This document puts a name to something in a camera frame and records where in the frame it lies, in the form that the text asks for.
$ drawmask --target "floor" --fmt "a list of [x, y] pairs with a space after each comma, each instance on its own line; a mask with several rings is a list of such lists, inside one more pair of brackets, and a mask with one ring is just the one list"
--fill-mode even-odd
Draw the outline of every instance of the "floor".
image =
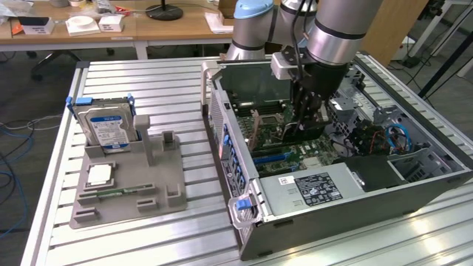
[[[411, 36], [419, 38], [428, 21], [417, 22]], [[428, 39], [429, 45], [436, 35], [443, 33], [445, 27], [439, 25], [432, 37]], [[459, 46], [465, 36], [456, 34], [452, 41], [444, 48], [440, 56], [431, 59], [432, 66], [424, 67], [416, 81], [424, 86], [436, 70], [441, 66], [447, 57]], [[132, 60], [136, 59], [134, 48], [116, 48], [116, 54], [108, 56], [106, 49], [78, 50], [76, 54], [88, 61], [103, 60]], [[172, 46], [149, 48], [151, 58], [165, 57], [192, 57], [195, 46]], [[223, 52], [223, 45], [207, 45], [205, 55], [217, 55]], [[18, 119], [36, 119], [47, 115], [60, 114], [64, 110], [64, 99], [70, 91], [70, 85], [74, 75], [75, 63], [67, 58], [59, 58], [43, 70], [44, 80], [42, 82], [30, 79], [28, 70], [46, 57], [48, 52], [38, 52], [38, 58], [30, 59], [24, 52], [15, 54], [15, 57], [6, 63], [0, 63], [0, 88], [3, 97], [0, 98], [0, 122], [6, 123]], [[469, 60], [473, 55], [473, 47], [464, 53], [461, 59], [452, 67], [452, 71], [445, 75], [449, 76], [453, 71]], [[411, 74], [417, 72], [419, 66], [413, 69], [405, 69]], [[408, 82], [411, 77], [404, 70], [393, 70], [397, 77]], [[471, 114], [473, 113], [473, 71], [465, 79], [455, 76], [439, 92], [432, 96], [431, 100], [437, 111], [449, 119], [449, 121], [463, 130], [463, 132], [473, 138], [473, 123]], [[415, 83], [409, 87], [419, 91]], [[42, 121], [38, 127], [50, 127], [59, 124], [59, 119]], [[10, 126], [22, 126], [24, 123], [11, 124]], [[16, 134], [28, 134], [28, 130], [15, 131]], [[22, 181], [26, 199], [28, 202], [28, 218], [19, 230], [0, 238], [0, 265], [19, 265], [22, 261], [23, 250], [28, 238], [28, 229], [31, 227], [32, 218], [36, 210], [36, 202], [39, 199], [43, 180], [48, 170], [50, 156], [56, 139], [58, 129], [36, 131], [34, 138], [35, 144], [27, 155], [18, 160], [12, 166], [15, 173]], [[8, 153], [16, 145], [22, 143], [22, 138], [15, 138], [0, 133], [0, 152]], [[4, 177], [0, 176], [0, 184], [4, 183]], [[8, 193], [7, 189], [0, 189], [0, 201]], [[12, 198], [0, 205], [0, 234], [20, 220], [23, 216], [23, 202], [16, 191]]]

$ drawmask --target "metal extrusion rail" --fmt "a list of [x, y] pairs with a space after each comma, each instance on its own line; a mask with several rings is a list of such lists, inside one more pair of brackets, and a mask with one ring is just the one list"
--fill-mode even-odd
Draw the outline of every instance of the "metal extrusion rail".
[[[368, 56], [359, 58], [460, 148], [473, 143]], [[95, 62], [78, 68], [71, 96], [122, 97], [151, 115], [151, 134], [175, 130], [183, 142], [188, 209], [72, 230], [68, 222], [86, 137], [70, 112], [58, 134], [22, 265], [473, 265], [473, 182], [416, 213], [241, 262], [200, 114], [201, 62], [188, 58]], [[365, 79], [383, 105], [389, 96]]]

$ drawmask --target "power supply label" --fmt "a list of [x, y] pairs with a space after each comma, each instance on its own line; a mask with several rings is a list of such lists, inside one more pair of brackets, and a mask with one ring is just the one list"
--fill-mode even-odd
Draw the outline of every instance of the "power supply label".
[[120, 127], [123, 123], [123, 118], [119, 115], [91, 118], [91, 124], [102, 147], [118, 149], [130, 144], [127, 131]]
[[296, 178], [295, 181], [305, 204], [311, 207], [343, 198], [328, 173]]

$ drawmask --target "chair wheel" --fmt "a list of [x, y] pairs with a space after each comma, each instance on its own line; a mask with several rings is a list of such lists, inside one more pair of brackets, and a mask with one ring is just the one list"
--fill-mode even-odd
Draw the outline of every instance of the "chair wheel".
[[27, 55], [28, 55], [30, 58], [36, 58], [38, 57], [36, 52], [27, 52]]
[[32, 74], [32, 75], [31, 75], [31, 79], [32, 79], [34, 81], [42, 81], [42, 80], [43, 80], [43, 76], [39, 75], [39, 74]]

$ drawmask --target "black lamp base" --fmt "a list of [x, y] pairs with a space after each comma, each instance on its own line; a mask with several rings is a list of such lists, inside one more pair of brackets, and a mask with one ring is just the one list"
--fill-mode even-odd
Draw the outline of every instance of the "black lamp base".
[[147, 16], [159, 21], [175, 21], [183, 17], [184, 11], [176, 6], [169, 4], [165, 5], [165, 10], [163, 10], [161, 5], [155, 5], [147, 8]]

